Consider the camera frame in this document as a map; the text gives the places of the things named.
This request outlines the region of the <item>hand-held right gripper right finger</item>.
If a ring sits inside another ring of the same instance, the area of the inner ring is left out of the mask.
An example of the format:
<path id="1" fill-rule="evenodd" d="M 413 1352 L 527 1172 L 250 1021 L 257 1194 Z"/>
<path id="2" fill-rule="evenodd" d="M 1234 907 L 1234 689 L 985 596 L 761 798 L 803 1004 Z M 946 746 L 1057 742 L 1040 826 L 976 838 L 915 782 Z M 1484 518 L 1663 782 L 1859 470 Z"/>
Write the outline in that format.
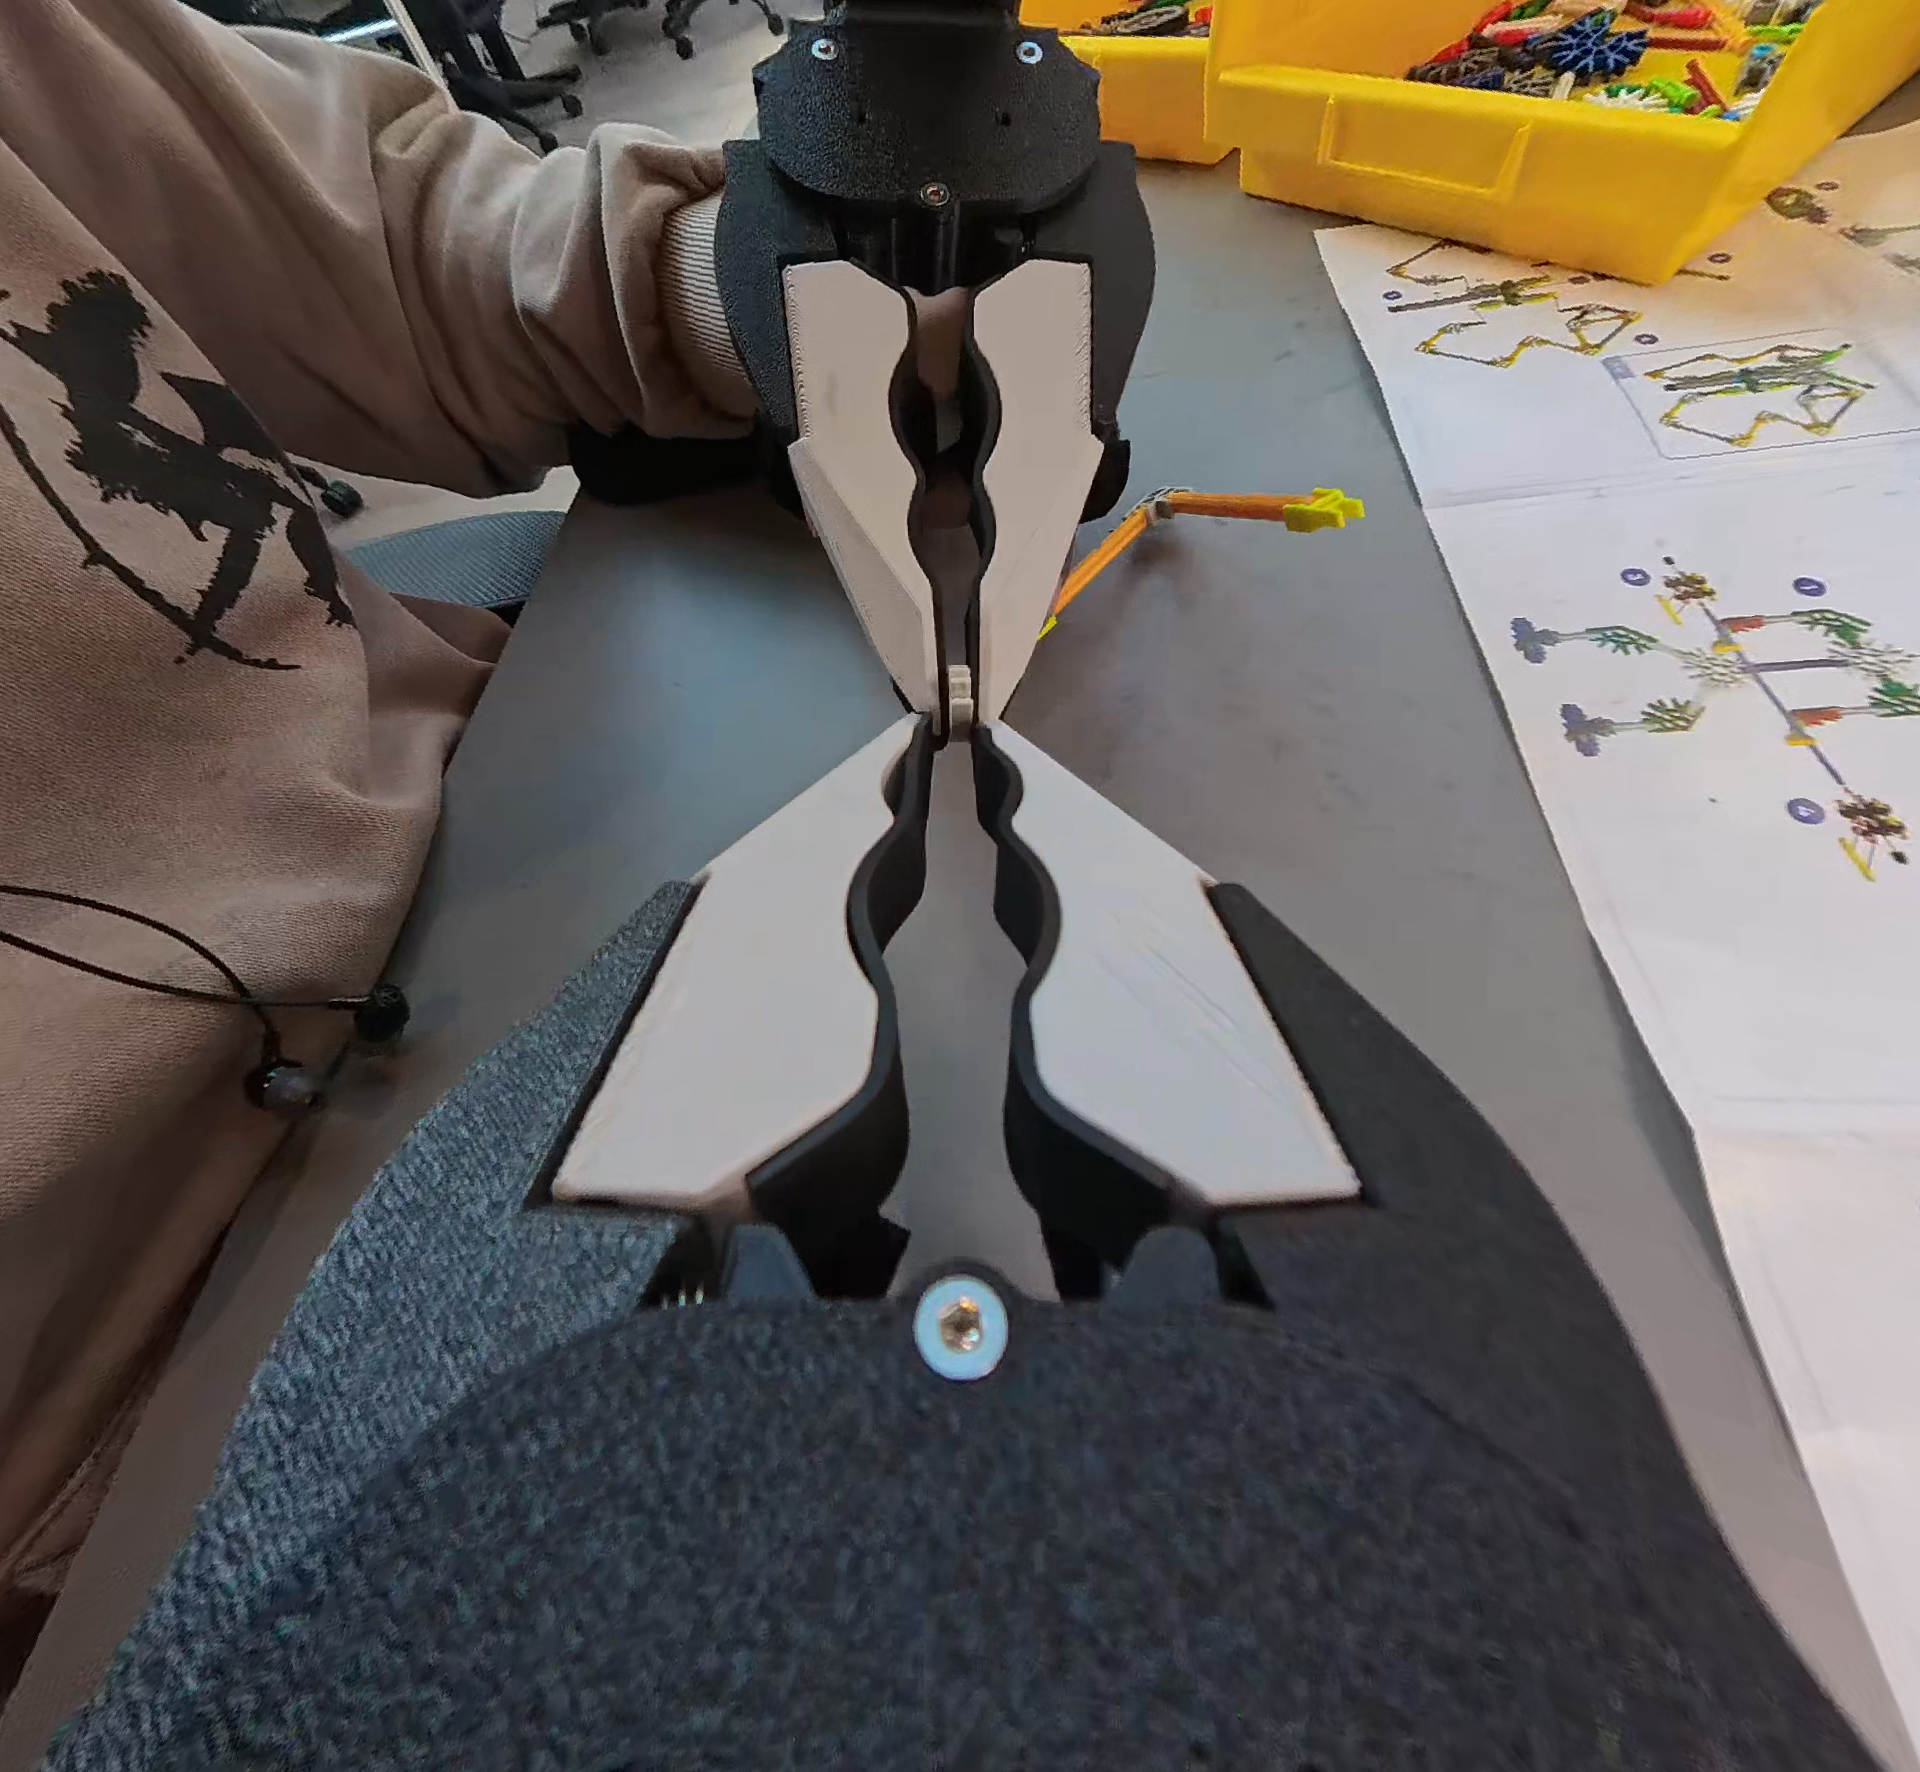
<path id="1" fill-rule="evenodd" d="M 1169 1222 L 1359 1200 L 1229 885 L 1005 722 L 970 733 L 970 782 L 1023 961 L 1005 1157 L 1045 1235 L 1127 1264 Z"/>

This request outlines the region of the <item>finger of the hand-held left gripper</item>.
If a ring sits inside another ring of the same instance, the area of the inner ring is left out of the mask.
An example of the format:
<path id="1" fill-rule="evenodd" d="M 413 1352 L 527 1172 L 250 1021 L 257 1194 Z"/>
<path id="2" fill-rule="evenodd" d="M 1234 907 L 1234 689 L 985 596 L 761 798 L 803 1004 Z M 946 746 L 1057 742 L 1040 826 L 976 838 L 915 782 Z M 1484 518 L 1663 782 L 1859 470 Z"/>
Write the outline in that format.
<path id="1" fill-rule="evenodd" d="M 985 518 L 970 605 L 976 722 L 997 722 L 1051 614 L 1095 480 L 1092 268 L 1030 255 L 970 297 L 970 360 L 985 381 Z"/>
<path id="2" fill-rule="evenodd" d="M 897 396 L 915 377 L 915 304 L 853 260 L 779 269 L 803 518 L 898 699 L 946 722 L 934 583 L 910 515 L 922 465 L 898 437 Z"/>

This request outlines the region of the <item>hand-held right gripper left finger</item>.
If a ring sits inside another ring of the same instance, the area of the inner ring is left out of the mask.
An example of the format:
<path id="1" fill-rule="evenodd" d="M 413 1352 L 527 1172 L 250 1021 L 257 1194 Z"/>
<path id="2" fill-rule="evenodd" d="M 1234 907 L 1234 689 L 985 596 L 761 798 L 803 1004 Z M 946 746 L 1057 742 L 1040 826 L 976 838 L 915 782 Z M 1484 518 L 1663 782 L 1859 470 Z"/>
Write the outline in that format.
<path id="1" fill-rule="evenodd" d="M 691 879 L 547 1194 L 768 1222 L 842 1264 L 910 1148 L 886 941 L 922 895 L 930 720 L 897 720 Z"/>

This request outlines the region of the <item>person's left forearm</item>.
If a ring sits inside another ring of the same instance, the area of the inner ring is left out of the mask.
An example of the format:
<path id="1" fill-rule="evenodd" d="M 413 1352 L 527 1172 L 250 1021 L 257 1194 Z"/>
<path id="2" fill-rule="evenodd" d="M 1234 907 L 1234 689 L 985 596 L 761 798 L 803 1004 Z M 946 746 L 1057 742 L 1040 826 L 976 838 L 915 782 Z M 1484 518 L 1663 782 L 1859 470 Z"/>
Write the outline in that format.
<path id="1" fill-rule="evenodd" d="M 606 122 L 527 159 L 434 117 L 377 147 L 381 255 L 350 255 L 346 328 L 260 421 L 330 465 L 531 489 L 577 429 L 741 437 L 755 390 L 721 304 L 722 153 Z"/>

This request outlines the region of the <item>grey desk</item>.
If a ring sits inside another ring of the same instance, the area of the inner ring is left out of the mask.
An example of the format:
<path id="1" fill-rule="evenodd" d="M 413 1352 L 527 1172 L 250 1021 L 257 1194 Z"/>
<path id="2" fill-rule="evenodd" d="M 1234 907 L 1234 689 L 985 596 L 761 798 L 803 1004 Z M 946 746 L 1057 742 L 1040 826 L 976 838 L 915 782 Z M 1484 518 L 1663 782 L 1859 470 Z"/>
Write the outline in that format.
<path id="1" fill-rule="evenodd" d="M 1135 489 L 1339 485 L 1352 527 L 1169 522 L 1032 658 L 1008 720 L 1247 885 L 1496 1123 L 1605 1283 L 1731 1546 L 1886 1768 L 1876 1647 L 1741 1334 L 1691 1135 L 1565 885 L 1320 212 L 1141 165 L 1158 297 L 1126 390 Z M 211 1484 L 250 1367 L 417 1115 L 650 895 L 861 746 L 891 689 L 755 485 L 572 509 L 444 786 L 399 940 L 413 1034 L 250 1185 L 16 1704 L 31 1768 Z"/>

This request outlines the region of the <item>grey chair seat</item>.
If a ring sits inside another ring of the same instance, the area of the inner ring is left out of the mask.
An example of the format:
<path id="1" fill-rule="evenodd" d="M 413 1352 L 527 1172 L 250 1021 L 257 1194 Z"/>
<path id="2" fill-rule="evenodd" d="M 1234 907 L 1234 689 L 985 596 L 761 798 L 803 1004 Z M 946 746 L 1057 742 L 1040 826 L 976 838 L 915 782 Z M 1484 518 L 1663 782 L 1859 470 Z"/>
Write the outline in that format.
<path id="1" fill-rule="evenodd" d="M 479 509 L 341 548 L 396 599 L 460 605 L 515 617 L 562 533 L 562 509 Z"/>

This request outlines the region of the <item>printed instruction sheet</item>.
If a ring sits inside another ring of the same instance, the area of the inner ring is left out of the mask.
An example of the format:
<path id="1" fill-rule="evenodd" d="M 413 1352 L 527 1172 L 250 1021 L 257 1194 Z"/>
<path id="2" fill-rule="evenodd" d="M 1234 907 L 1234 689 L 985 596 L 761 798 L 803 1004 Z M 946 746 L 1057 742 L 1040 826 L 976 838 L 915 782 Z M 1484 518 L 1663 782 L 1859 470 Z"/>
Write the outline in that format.
<path id="1" fill-rule="evenodd" d="M 1914 122 L 1668 285 L 1314 249 L 1914 1735 Z"/>

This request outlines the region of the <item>person in beige sweatshirt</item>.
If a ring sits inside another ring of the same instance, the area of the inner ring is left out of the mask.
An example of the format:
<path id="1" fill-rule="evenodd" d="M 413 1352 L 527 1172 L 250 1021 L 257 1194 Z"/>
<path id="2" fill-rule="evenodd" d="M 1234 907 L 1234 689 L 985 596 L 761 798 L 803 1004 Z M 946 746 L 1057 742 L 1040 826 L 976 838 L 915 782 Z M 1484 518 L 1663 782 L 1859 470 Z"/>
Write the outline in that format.
<path id="1" fill-rule="evenodd" d="M 0 854 L 39 890 L 5 920 L 166 985 L 220 970 L 112 911 L 260 998 L 373 989 L 505 623 L 341 560 L 260 412 L 381 255 L 377 147 L 515 136 L 396 55 L 182 0 L 0 22 Z"/>

